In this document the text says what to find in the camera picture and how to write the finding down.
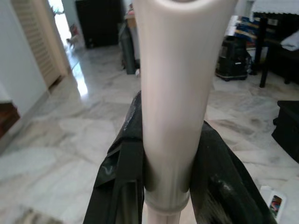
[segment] black cabinet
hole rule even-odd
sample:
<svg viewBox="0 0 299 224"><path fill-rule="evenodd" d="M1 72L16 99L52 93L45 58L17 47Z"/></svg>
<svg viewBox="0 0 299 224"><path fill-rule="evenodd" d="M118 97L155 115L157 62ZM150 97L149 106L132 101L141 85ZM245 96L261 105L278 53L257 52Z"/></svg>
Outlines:
<svg viewBox="0 0 299 224"><path fill-rule="evenodd" d="M79 0L76 8L87 48L118 43L120 0Z"/></svg>

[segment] louvered door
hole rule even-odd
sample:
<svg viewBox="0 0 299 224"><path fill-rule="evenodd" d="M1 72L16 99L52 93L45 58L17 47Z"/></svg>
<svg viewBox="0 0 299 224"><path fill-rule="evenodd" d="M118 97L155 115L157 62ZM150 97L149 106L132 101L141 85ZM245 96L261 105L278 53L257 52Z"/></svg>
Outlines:
<svg viewBox="0 0 299 224"><path fill-rule="evenodd" d="M49 87L58 78L59 73L49 54L40 29L40 24L38 23L30 1L31 0L12 0L12 5L36 59L39 70Z"/></svg>

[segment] white plastic tube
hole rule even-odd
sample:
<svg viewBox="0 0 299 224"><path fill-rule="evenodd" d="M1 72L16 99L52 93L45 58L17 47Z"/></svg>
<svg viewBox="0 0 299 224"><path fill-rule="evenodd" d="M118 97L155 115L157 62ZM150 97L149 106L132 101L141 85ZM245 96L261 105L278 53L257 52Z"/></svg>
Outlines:
<svg viewBox="0 0 299 224"><path fill-rule="evenodd" d="M147 158L145 202L159 215L179 217L188 202L217 55L235 3L134 1Z"/></svg>

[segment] white tablecloth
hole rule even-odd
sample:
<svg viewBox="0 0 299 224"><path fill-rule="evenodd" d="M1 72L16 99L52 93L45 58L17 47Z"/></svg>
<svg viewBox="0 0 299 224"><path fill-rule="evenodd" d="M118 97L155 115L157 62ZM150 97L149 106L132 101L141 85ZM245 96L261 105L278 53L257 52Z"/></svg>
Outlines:
<svg viewBox="0 0 299 224"><path fill-rule="evenodd" d="M289 13L299 15L299 0L256 0L252 13Z"/></svg>

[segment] doorway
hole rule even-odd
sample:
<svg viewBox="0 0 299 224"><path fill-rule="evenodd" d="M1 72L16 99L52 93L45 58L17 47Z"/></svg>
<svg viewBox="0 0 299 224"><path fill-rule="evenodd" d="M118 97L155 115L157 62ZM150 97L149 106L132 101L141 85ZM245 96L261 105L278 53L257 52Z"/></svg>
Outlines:
<svg viewBox="0 0 299 224"><path fill-rule="evenodd" d="M70 32L70 25L67 22L66 15L64 12L64 6L61 0L48 0L49 5L52 9L55 24L57 26L61 41L64 46L65 53L70 63L71 69L73 69L79 62L79 54L83 49L76 49L75 46L71 46L67 40L72 38Z"/></svg>

